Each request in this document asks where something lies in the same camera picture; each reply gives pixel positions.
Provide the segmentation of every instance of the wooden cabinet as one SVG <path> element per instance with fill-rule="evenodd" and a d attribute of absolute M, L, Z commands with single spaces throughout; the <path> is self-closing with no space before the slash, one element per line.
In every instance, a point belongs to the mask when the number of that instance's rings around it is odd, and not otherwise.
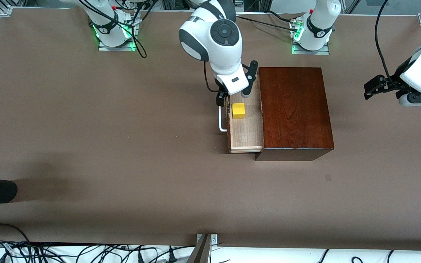
<path fill-rule="evenodd" d="M 256 153 L 256 160 L 314 160 L 334 149 L 320 68 L 262 67 L 244 119 L 227 112 L 230 153 Z"/>

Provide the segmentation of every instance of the table surface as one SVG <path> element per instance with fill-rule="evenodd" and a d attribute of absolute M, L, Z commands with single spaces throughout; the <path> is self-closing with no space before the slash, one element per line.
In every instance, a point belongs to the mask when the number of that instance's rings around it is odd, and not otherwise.
<path fill-rule="evenodd" d="M 0 222 L 33 241 L 421 249 L 421 108 L 364 100 L 383 73 L 375 17 L 340 16 L 329 56 L 237 20 L 243 62 L 322 68 L 334 135 L 313 162 L 258 162 L 227 154 L 202 62 L 179 44 L 188 16 L 149 15 L 145 60 L 97 51 L 80 8 L 0 20 L 0 179 L 20 186 Z M 413 16 L 383 17 L 379 35 L 390 70 L 421 45 Z"/>

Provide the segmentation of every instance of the yellow block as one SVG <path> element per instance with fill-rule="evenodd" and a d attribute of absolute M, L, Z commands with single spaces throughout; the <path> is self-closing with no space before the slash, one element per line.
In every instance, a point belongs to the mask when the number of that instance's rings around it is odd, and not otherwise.
<path fill-rule="evenodd" d="M 244 103 L 232 104 L 232 115 L 234 119 L 244 118 Z"/>

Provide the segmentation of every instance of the open drawer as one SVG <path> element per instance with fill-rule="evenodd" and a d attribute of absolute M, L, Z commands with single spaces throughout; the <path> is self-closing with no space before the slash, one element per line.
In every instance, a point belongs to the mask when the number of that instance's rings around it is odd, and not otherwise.
<path fill-rule="evenodd" d="M 233 103 L 244 103 L 245 117 L 232 118 Z M 230 153 L 259 153 L 263 149 L 261 91 L 259 76 L 253 83 L 251 95 L 243 98 L 240 93 L 230 95 L 227 104 L 227 135 Z"/>

